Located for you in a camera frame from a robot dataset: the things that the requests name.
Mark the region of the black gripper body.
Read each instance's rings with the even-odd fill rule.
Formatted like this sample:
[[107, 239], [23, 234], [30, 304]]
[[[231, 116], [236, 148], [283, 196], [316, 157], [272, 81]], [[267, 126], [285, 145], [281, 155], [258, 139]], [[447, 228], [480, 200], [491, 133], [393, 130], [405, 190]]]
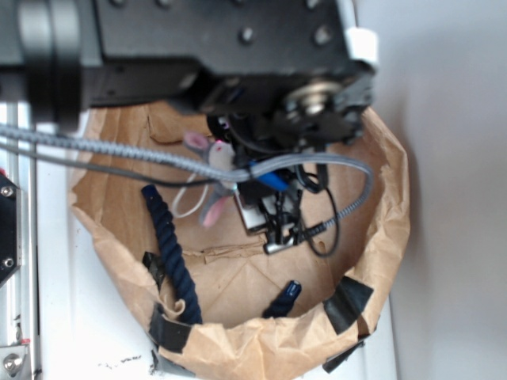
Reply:
[[102, 105], [167, 101], [295, 147], [362, 132], [374, 66], [336, 1], [97, 1]]

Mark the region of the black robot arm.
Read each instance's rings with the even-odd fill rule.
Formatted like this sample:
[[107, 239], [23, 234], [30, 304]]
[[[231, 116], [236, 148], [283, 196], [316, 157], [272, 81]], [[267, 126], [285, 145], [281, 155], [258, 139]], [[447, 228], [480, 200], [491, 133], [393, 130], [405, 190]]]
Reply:
[[1, 99], [64, 132], [88, 108], [166, 101], [250, 149], [347, 143], [378, 67], [351, 1], [1, 4]]

